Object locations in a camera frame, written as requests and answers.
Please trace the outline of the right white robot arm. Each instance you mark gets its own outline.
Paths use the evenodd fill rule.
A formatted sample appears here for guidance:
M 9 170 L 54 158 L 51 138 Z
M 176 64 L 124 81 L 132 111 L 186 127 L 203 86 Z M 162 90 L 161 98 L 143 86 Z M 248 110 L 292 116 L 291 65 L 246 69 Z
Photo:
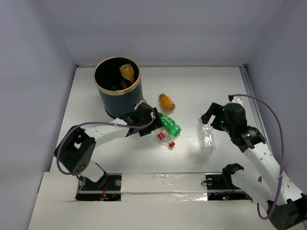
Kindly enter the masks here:
M 261 132 L 248 125 L 246 111 L 239 94 L 229 95 L 229 103 L 212 103 L 201 116 L 208 124 L 211 116 L 213 129 L 226 132 L 232 143 L 250 160 L 260 174 L 251 178 L 238 163 L 225 166 L 220 174 L 209 174 L 202 185 L 208 192 L 225 193 L 227 190 L 242 192 L 263 208 L 268 219 L 278 230 L 287 230 L 307 219 L 307 196 L 287 176 L 283 162 L 278 163 Z

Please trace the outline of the small orange juice bottle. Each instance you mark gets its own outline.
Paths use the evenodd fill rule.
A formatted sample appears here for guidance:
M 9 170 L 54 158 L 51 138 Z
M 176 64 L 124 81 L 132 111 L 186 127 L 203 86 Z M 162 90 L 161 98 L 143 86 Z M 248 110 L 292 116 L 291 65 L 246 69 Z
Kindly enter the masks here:
M 159 102 L 160 102 L 161 107 L 167 113 L 173 112 L 175 107 L 176 107 L 176 105 L 173 103 L 173 101 L 168 96 L 166 96 L 165 94 L 159 95 Z

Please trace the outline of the clear crushed bottle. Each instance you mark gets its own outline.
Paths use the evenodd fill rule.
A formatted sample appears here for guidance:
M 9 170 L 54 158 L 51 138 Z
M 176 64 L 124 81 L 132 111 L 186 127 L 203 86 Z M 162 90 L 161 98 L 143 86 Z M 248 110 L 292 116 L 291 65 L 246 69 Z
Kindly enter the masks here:
M 202 151 L 208 155 L 212 155 L 216 149 L 212 127 L 200 121 L 198 129 Z

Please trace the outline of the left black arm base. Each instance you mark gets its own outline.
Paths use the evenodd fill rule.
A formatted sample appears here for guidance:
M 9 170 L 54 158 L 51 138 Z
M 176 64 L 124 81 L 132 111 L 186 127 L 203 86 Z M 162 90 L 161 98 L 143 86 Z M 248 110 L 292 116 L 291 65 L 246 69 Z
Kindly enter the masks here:
M 122 174 L 107 174 L 94 183 L 88 178 L 75 198 L 78 201 L 120 201 Z

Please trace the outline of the green plastic soda bottle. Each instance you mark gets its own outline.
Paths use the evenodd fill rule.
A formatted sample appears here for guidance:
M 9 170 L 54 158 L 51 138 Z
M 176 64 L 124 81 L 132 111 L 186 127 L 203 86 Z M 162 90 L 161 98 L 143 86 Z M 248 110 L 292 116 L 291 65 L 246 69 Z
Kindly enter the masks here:
M 173 137 L 177 137 L 182 131 L 182 128 L 178 124 L 176 124 L 176 122 L 172 118 L 168 117 L 167 115 L 159 113 L 159 116 L 164 124 L 164 127 L 170 132 L 170 134 Z

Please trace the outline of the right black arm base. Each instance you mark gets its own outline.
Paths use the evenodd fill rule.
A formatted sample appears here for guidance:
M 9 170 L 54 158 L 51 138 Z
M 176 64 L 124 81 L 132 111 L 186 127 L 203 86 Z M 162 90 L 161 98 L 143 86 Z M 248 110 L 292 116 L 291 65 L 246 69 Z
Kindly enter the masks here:
M 231 176 L 244 170 L 238 163 L 225 166 L 221 173 L 207 174 L 201 183 L 207 188 L 208 201 L 249 200 L 252 198 L 232 183 Z

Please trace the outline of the small orange bottle white cap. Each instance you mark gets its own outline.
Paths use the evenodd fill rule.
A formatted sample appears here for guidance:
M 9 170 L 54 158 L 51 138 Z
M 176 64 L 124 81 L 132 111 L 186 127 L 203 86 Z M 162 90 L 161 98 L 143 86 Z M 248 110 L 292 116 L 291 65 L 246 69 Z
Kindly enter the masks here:
M 126 79 L 122 79 L 120 81 L 121 87 L 123 90 L 127 89 L 128 87 L 130 87 L 130 81 L 126 80 Z

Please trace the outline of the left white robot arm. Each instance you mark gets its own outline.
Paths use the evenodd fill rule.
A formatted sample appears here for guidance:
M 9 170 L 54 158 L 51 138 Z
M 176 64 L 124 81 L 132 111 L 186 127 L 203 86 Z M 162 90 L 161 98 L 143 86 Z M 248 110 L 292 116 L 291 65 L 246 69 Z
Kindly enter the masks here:
M 85 122 L 69 129 L 54 151 L 58 170 L 64 175 L 89 180 L 95 189 L 106 185 L 106 172 L 91 158 L 94 149 L 134 134 L 141 137 L 164 126 L 157 108 L 140 101 L 133 111 L 111 122 Z

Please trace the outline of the clear bottle red label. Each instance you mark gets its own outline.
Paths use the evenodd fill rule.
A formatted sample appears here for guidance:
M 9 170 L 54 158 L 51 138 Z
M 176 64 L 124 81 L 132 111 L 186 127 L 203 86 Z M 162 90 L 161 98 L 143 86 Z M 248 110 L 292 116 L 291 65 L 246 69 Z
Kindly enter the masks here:
M 173 141 L 172 135 L 170 132 L 162 127 L 154 131 L 159 143 L 164 146 L 167 146 L 169 149 L 172 149 L 175 146 L 175 142 Z

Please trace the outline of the tall orange bottle blue label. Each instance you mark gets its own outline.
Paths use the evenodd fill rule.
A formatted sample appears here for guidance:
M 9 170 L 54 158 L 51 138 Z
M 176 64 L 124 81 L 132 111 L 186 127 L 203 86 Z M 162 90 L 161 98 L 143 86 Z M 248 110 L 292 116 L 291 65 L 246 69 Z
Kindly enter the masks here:
M 134 70 L 131 64 L 124 64 L 120 66 L 119 71 L 122 77 L 129 80 L 132 85 L 135 83 Z

